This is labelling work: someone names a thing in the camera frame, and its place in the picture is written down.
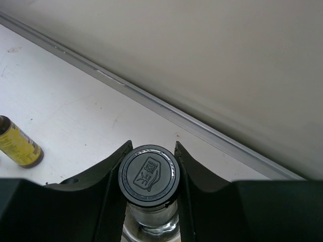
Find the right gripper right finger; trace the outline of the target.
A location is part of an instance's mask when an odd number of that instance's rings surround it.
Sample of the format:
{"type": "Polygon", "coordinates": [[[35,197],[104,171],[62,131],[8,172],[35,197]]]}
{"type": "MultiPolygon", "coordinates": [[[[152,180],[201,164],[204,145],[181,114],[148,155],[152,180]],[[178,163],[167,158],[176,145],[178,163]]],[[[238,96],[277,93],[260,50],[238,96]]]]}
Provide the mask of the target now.
{"type": "Polygon", "coordinates": [[[322,241],[322,181],[229,182],[181,143],[174,156],[182,241],[322,241]]]}

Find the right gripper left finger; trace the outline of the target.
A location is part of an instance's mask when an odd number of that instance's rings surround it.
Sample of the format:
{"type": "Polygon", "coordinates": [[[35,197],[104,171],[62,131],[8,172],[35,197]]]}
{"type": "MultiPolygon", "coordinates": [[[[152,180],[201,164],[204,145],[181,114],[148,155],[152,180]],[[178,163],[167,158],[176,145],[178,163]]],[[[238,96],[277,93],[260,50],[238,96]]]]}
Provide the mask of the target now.
{"type": "Polygon", "coordinates": [[[111,156],[59,184],[1,179],[1,241],[120,241],[126,198],[118,183],[127,141],[111,156]]]}

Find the red label sauce bottle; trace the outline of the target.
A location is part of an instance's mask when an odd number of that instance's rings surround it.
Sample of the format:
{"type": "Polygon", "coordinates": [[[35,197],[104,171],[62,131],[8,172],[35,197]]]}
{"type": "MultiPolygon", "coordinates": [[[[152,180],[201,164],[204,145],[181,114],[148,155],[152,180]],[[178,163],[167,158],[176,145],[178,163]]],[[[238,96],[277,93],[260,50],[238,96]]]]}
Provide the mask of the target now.
{"type": "Polygon", "coordinates": [[[119,167],[119,186],[127,200],[123,224],[129,241],[180,241],[178,185],[174,155],[157,145],[133,149],[119,167]]]}

